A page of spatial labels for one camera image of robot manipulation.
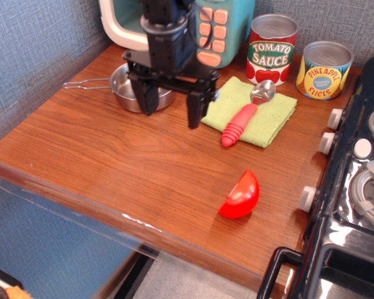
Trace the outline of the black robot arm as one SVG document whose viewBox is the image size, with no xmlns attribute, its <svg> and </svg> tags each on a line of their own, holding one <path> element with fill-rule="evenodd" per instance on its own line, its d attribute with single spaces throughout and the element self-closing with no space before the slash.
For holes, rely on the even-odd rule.
<svg viewBox="0 0 374 299">
<path fill-rule="evenodd" d="M 128 78 L 142 112 L 159 107 L 159 89 L 187 96 L 188 123 L 199 127 L 209 104 L 219 97 L 219 73 L 198 60 L 194 1 L 142 1 L 141 28 L 148 39 L 147 51 L 128 50 Z"/>
</svg>

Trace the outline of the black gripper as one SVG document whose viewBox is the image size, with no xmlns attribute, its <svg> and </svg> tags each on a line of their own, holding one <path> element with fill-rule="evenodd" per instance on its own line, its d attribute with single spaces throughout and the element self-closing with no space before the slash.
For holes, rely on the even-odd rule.
<svg viewBox="0 0 374 299">
<path fill-rule="evenodd" d="M 129 50 L 123 55 L 128 63 L 128 78 L 141 111 L 150 116 L 159 106 L 159 89 L 187 94 L 188 126 L 199 127 L 211 101 L 217 100 L 219 74 L 197 58 L 194 18 L 179 18 L 160 24 L 141 19 L 147 34 L 148 50 Z"/>
</svg>

